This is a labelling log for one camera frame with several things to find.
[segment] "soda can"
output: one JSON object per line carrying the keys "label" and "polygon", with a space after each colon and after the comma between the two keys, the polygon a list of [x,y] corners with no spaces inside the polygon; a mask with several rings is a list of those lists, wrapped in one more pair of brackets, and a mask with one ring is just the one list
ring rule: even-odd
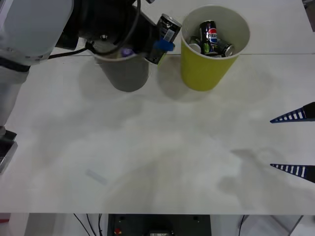
{"label": "soda can", "polygon": [[191,36],[188,39],[188,45],[196,52],[201,53],[201,42],[197,36]]}
{"label": "soda can", "polygon": [[197,37],[197,36],[191,36],[191,37],[189,37],[189,39],[188,39],[188,44],[191,44],[191,43],[195,43],[195,44],[201,45],[200,38]]}
{"label": "soda can", "polygon": [[219,54],[216,22],[212,20],[200,24],[201,53],[206,56]]}
{"label": "soda can", "polygon": [[190,43],[189,46],[196,52],[201,53],[201,47],[196,43]]}
{"label": "soda can", "polygon": [[[157,23],[157,27],[159,29],[160,38],[173,43],[182,25],[172,17],[162,14]],[[166,52],[161,49],[153,48],[149,56],[145,59],[154,64],[158,64],[165,53]]]}
{"label": "soda can", "polygon": [[234,53],[234,45],[218,38],[218,48],[222,57],[230,57]]}

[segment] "yellow paper cup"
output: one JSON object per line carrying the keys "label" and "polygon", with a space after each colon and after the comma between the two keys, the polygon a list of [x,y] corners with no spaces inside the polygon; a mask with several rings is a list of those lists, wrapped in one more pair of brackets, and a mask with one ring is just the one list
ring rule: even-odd
{"label": "yellow paper cup", "polygon": [[[200,36],[199,25],[213,20],[219,39],[234,45],[234,55],[212,58],[194,51],[187,43],[190,36]],[[207,5],[192,11],[184,18],[182,27],[181,71],[185,84],[197,91],[213,89],[225,75],[250,40],[246,20],[235,11],[222,6]]]}

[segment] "black cable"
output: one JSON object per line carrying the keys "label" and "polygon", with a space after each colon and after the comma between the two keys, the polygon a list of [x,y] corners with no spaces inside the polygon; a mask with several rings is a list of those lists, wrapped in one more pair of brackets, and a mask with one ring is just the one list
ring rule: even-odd
{"label": "black cable", "polygon": [[95,48],[93,47],[93,45],[90,42],[87,42],[85,47],[88,48],[92,53],[100,55],[100,56],[107,56],[107,55],[110,55],[112,53],[117,52],[119,49],[121,49],[125,45],[125,43],[132,36],[133,32],[135,31],[135,29],[137,27],[140,14],[141,14],[141,0],[137,0],[137,14],[136,14],[136,16],[134,18],[132,26],[131,26],[127,36],[125,37],[125,39],[120,44],[118,44],[118,46],[116,48],[114,48],[112,50],[109,50],[108,52],[101,53],[101,52],[98,52],[97,50],[95,50]]}
{"label": "black cable", "polygon": [[244,221],[244,217],[245,217],[245,215],[243,215],[243,217],[242,217],[241,224],[240,224],[240,230],[238,232],[238,236],[241,235],[241,228],[242,228],[242,224],[243,224],[243,221]]}
{"label": "black cable", "polygon": [[72,55],[84,52],[86,50],[90,50],[92,53],[100,55],[100,56],[107,56],[107,55],[110,55],[112,53],[115,53],[119,49],[121,49],[126,44],[126,42],[130,39],[130,37],[132,36],[133,32],[135,31],[135,29],[137,27],[140,14],[141,14],[141,0],[137,0],[137,14],[136,14],[136,16],[134,18],[134,21],[132,23],[132,26],[131,26],[127,36],[125,37],[125,39],[120,44],[118,44],[118,46],[116,48],[114,48],[112,50],[109,50],[108,52],[105,52],[105,53],[98,52],[93,47],[93,44],[91,44],[90,42],[87,41],[86,44],[85,44],[85,47],[80,49],[80,50],[77,50],[77,51],[74,51],[74,52],[69,52],[69,53],[60,53],[60,54],[50,55],[48,59],[72,56]]}
{"label": "black cable", "polygon": [[103,236],[102,234],[102,229],[100,228],[100,219],[102,217],[102,214],[98,215],[98,232],[99,232],[99,236]]}
{"label": "black cable", "polygon": [[80,50],[77,51],[73,51],[73,52],[68,52],[68,53],[59,53],[59,54],[54,54],[54,55],[50,55],[48,59],[53,59],[53,58],[61,58],[61,57],[67,57],[67,56],[72,56],[81,52],[86,51],[88,48],[84,47]]}
{"label": "black cable", "polygon": [[81,225],[83,226],[83,228],[85,229],[85,231],[87,232],[87,234],[88,234],[89,236],[91,236],[91,235],[89,234],[87,228],[85,228],[84,224],[83,224],[83,223],[81,222],[81,220],[77,217],[77,215],[74,214],[74,216],[75,216],[75,218],[77,218],[77,220],[81,223]]}
{"label": "black cable", "polygon": [[89,225],[90,225],[90,228],[91,228],[91,230],[92,230],[94,236],[96,236],[96,233],[95,233],[95,231],[94,231],[94,229],[93,229],[93,227],[92,227],[92,225],[91,225],[91,223],[90,223],[90,219],[89,219],[89,215],[88,215],[88,214],[87,214],[87,219],[88,219],[88,223],[89,223]]}

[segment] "white table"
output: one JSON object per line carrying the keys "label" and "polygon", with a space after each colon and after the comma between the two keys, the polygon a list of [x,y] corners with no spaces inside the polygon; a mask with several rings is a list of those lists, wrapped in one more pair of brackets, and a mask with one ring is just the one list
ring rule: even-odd
{"label": "white table", "polygon": [[269,120],[314,101],[315,55],[243,55],[211,92],[179,56],[115,90],[93,57],[31,68],[7,123],[18,150],[1,212],[314,214],[315,184],[270,163],[315,164],[315,124]]}

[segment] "table surface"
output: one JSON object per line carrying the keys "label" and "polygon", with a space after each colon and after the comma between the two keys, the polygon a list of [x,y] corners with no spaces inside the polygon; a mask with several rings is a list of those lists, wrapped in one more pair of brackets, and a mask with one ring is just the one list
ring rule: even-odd
{"label": "table surface", "polygon": [[314,214],[315,184],[269,166],[315,164],[313,122],[269,120],[314,101],[315,55],[241,55],[210,92],[180,56],[114,89],[93,57],[31,68],[7,129],[19,147],[0,212]]}
{"label": "table surface", "polygon": [[[248,21],[251,40],[244,54],[315,53],[315,33],[301,0],[156,0],[152,4],[143,0],[141,8],[153,22],[157,22],[162,13],[183,22],[189,12],[209,4],[236,10]],[[180,54],[180,44],[177,37],[171,54]]]}

